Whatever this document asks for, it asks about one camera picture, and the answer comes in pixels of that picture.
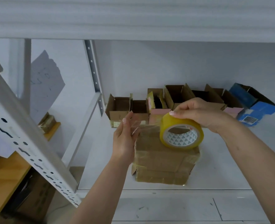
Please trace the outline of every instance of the clear packing tape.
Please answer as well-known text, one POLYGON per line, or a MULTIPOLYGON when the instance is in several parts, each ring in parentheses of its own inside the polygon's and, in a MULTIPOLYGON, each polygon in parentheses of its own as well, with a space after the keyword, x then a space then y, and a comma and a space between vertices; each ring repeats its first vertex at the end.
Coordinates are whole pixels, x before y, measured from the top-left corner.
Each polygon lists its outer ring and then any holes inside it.
POLYGON ((200 125, 167 115, 161 125, 140 125, 133 120, 132 129, 138 129, 139 137, 132 174, 138 182, 185 185, 200 157, 198 145, 204 136, 200 125))

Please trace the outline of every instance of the taped cardboard box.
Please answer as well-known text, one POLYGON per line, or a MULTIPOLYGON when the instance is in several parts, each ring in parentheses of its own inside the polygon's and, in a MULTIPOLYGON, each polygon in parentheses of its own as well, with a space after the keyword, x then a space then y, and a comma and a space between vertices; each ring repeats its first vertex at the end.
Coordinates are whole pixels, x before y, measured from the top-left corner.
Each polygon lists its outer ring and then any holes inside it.
POLYGON ((222 88, 213 89, 227 105, 223 111, 236 118, 237 115, 244 109, 244 106, 241 104, 241 102, 227 90, 222 88))
POLYGON ((159 139, 159 127, 151 128, 141 131, 136 140, 132 174, 136 173, 138 182, 183 185, 199 157, 198 147, 173 150, 164 146, 159 139))
POLYGON ((188 88, 186 83, 185 85, 165 85, 164 98, 167 106, 174 110, 179 104, 191 99, 192 94, 188 88))
POLYGON ((114 97, 110 94, 105 113, 110 120, 111 127, 118 127, 122 119, 130 112, 130 109, 130 97, 114 97))
POLYGON ((221 99, 221 97, 208 84, 206 84, 206 87, 205 87, 204 91, 191 90, 187 84, 186 84, 186 87, 187 87, 187 89, 189 91, 190 99, 191 98, 195 98, 195 97, 200 97, 204 101, 209 102, 210 103, 210 107, 212 107, 214 109, 224 110, 227 107, 227 105, 221 99))
POLYGON ((149 122, 146 101, 147 100, 132 100, 131 102, 131 110, 134 113, 132 119, 139 125, 146 125, 149 122))
POLYGON ((229 92, 245 106, 237 120, 248 127, 258 124, 264 115, 275 113, 275 104, 250 86, 235 83, 229 92))
POLYGON ((148 89, 146 105, 150 125, 160 125, 162 117, 171 111, 163 98, 163 89, 160 88, 148 89))

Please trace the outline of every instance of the tape roll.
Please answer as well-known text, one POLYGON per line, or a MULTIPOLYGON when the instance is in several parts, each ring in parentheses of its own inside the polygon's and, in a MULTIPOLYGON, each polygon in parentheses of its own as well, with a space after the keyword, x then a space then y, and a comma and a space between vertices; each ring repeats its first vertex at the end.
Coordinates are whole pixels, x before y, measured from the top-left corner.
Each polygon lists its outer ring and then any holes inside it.
POLYGON ((191 119, 177 119, 165 114, 160 124, 160 140, 169 148, 192 149, 204 139, 204 132, 197 122, 191 119))

